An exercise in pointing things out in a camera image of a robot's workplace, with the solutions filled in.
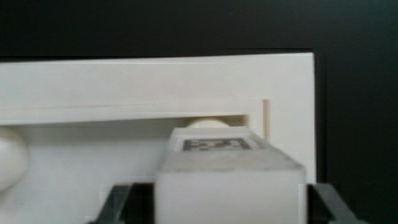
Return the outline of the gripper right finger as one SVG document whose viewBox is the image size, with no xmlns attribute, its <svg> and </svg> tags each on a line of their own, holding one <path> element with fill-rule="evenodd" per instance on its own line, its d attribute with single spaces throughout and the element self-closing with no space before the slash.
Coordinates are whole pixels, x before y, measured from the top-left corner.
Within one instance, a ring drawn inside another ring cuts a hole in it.
<svg viewBox="0 0 398 224">
<path fill-rule="evenodd" d="M 333 186 L 307 186 L 307 224 L 369 224 L 358 219 Z"/>
</svg>

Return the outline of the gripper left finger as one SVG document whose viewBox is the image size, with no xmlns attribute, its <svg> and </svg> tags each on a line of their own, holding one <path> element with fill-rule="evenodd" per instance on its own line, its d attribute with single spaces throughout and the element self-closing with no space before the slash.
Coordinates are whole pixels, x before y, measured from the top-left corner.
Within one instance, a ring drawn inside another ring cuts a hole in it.
<svg viewBox="0 0 398 224">
<path fill-rule="evenodd" d="M 129 197 L 129 185 L 115 185 L 109 189 L 95 220 L 86 224 L 124 224 L 124 207 Z"/>
</svg>

